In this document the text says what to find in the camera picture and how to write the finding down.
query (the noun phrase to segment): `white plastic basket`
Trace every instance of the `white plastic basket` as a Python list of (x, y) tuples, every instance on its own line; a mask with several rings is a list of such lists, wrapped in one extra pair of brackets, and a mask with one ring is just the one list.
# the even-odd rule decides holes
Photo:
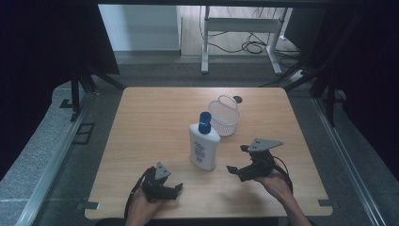
[[(227, 98), (233, 102), (233, 106), (226, 105), (220, 98)], [(241, 114), (238, 111), (237, 102), (228, 95), (220, 95), (217, 101), (209, 103), (208, 111), (212, 115), (211, 125), (221, 137), (232, 135), (237, 129)]]

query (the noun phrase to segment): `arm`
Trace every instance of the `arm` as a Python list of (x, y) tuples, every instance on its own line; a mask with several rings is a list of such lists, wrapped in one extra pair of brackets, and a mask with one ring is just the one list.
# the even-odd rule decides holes
[(155, 215), (165, 201), (148, 202), (141, 188), (139, 188), (130, 204), (129, 215), (125, 226), (144, 226)]
[(311, 226), (281, 173), (273, 169), (269, 176), (258, 177), (254, 181), (261, 183), (266, 191), (282, 204), (293, 226)]

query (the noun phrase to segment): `white wall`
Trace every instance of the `white wall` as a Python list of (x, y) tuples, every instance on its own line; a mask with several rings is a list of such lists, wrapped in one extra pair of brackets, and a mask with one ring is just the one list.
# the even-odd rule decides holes
[(114, 51), (180, 50), (177, 6), (99, 5)]

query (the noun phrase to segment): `table surface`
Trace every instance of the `table surface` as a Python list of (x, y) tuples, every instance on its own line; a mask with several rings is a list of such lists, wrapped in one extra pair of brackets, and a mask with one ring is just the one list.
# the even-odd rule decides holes
[[(220, 140), (216, 168), (206, 171), (189, 160), (188, 126), (219, 95), (240, 96), (241, 120), (236, 132)], [(120, 100), (89, 202), (87, 218), (122, 218), (129, 192), (141, 174), (162, 162), (171, 175), (165, 186), (184, 183), (176, 201), (155, 218), (247, 218), (286, 216), (282, 206), (253, 181), (241, 183), (226, 166), (251, 163), (240, 145), (256, 137), (280, 140), (271, 149), (288, 167), (294, 194), (307, 216), (328, 216), (320, 206), (327, 193), (314, 166), (294, 111), (279, 88), (127, 88)]]

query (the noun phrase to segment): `white bottle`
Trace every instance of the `white bottle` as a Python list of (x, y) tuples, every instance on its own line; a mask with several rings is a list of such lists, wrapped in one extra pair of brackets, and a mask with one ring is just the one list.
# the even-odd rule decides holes
[(211, 126), (212, 115), (202, 112), (199, 123), (189, 127), (191, 162), (203, 170), (215, 168), (216, 148), (220, 141), (219, 133)]

